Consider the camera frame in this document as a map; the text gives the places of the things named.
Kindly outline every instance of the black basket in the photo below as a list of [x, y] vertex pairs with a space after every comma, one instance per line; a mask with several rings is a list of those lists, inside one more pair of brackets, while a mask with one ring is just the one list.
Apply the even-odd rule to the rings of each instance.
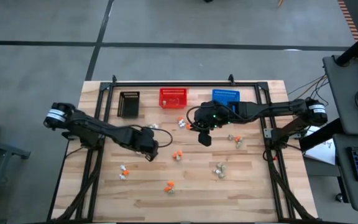
[[120, 92], [117, 116], [137, 118], [139, 115], [140, 92]]

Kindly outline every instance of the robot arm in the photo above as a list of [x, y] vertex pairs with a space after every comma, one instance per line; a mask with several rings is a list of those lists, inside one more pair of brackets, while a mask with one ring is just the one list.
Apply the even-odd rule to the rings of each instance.
[[133, 128], [135, 125], [116, 127], [86, 115], [69, 103], [53, 103], [44, 125], [52, 130], [67, 129], [88, 147], [98, 146], [103, 136], [107, 136], [123, 148], [145, 154], [150, 162], [158, 154], [158, 142], [154, 141], [151, 129], [138, 130]]
[[[197, 110], [194, 115], [195, 121], [191, 122], [188, 114], [193, 109]], [[210, 146], [209, 131], [214, 128], [221, 128], [230, 123], [246, 124], [259, 118], [288, 115], [296, 115], [297, 119], [283, 128], [273, 129], [270, 134], [272, 142], [287, 142], [292, 134], [308, 126], [321, 126], [327, 122], [324, 105], [311, 98], [262, 105], [253, 102], [229, 102], [227, 106], [224, 106], [217, 101], [209, 101], [190, 109], [187, 119], [191, 123], [190, 130], [200, 133], [198, 141], [205, 146]]]

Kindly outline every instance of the white paper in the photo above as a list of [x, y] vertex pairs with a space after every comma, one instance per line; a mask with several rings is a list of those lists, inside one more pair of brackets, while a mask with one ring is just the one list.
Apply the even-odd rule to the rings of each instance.
[[[319, 127], [310, 126], [306, 136], [319, 130]], [[335, 145], [333, 139], [327, 140], [305, 152], [305, 156], [321, 162], [335, 165]]]

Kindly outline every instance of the small orange block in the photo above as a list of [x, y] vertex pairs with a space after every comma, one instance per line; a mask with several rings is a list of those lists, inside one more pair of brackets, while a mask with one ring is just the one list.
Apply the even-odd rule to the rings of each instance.
[[165, 187], [165, 188], [164, 188], [164, 191], [165, 191], [165, 192], [168, 192], [168, 191], [170, 191], [170, 190], [172, 190], [172, 187]]

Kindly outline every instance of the wooden tabletop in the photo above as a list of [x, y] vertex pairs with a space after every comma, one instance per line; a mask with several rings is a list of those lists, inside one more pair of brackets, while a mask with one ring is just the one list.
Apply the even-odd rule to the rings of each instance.
[[[78, 109], [91, 116], [94, 115], [99, 84], [85, 82], [83, 85]], [[273, 102], [288, 101], [283, 81], [268, 81], [268, 85]], [[197, 133], [178, 127], [177, 118], [185, 116], [190, 107], [211, 100], [211, 89], [189, 87], [186, 108], [163, 110], [158, 105], [159, 88], [114, 88], [109, 123], [118, 126], [155, 123], [172, 133], [173, 144], [159, 149], [155, 160], [148, 162], [143, 156], [119, 147], [110, 139], [106, 140], [94, 222], [277, 221], [267, 162], [262, 159], [265, 146], [259, 120], [248, 124], [229, 124], [211, 131], [213, 140], [210, 147], [198, 143]], [[251, 87], [221, 89], [238, 90], [241, 101], [255, 101], [255, 91]], [[139, 118], [117, 117], [120, 91], [140, 91]], [[104, 96], [101, 119], [106, 98]], [[277, 117], [277, 125], [284, 126], [292, 119], [291, 116]], [[229, 134], [244, 138], [239, 149], [236, 149], [234, 142], [228, 141]], [[169, 141], [166, 133], [158, 131], [155, 131], [155, 139], [160, 145]], [[289, 143], [298, 145], [294, 140]], [[68, 153], [79, 146], [79, 141], [71, 142]], [[172, 159], [172, 154], [178, 150], [183, 151], [180, 162]], [[307, 211], [317, 217], [301, 152], [286, 148], [283, 156], [292, 192]], [[78, 193], [85, 158], [84, 149], [66, 159], [52, 218], [61, 215]], [[219, 179], [213, 173], [219, 162], [227, 166], [224, 179]], [[121, 164], [130, 172], [126, 180], [119, 178]], [[173, 195], [164, 192], [169, 180], [175, 183]], [[280, 198], [284, 214], [287, 214], [281, 191]]]

